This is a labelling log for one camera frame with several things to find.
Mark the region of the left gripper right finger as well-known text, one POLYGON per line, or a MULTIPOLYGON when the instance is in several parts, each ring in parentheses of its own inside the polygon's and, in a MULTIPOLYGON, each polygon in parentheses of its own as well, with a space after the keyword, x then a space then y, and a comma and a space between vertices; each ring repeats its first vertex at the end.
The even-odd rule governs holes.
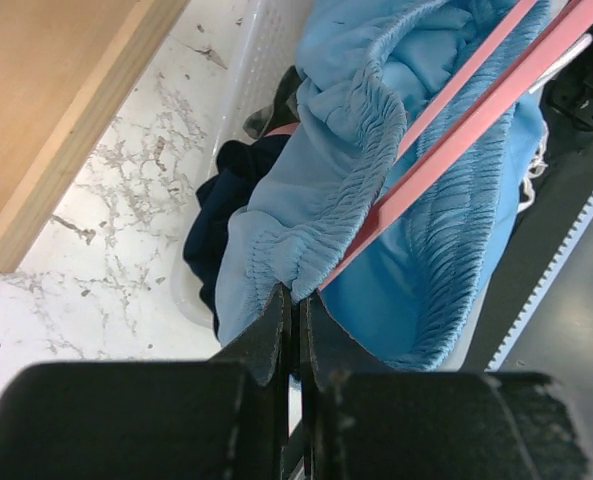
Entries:
POLYGON ((298 307, 308 479, 585 479, 560 386, 540 373, 400 372, 318 297, 298 307))

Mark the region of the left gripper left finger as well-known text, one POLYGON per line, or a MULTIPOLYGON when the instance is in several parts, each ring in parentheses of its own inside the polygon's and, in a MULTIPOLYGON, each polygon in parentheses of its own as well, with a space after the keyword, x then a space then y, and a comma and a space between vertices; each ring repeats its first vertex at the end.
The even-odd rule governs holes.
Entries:
POLYGON ((282 479, 291 299, 205 361, 62 362, 0 398, 0 479, 282 479))

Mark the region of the thick pink hanger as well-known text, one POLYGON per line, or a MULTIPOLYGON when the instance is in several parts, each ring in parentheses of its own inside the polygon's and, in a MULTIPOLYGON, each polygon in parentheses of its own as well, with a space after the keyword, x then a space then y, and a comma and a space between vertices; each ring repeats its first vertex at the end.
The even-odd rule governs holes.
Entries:
MULTIPOLYGON (((447 106, 465 83, 494 53, 536 5, 518 1, 481 46, 403 136, 398 153, 404 154, 447 106)), ((455 161, 526 91, 550 78, 564 59, 580 49, 582 36, 593 24, 593 0, 570 1, 521 55, 479 99, 371 207, 344 258, 318 286, 325 289, 381 233, 387 230, 455 161)))

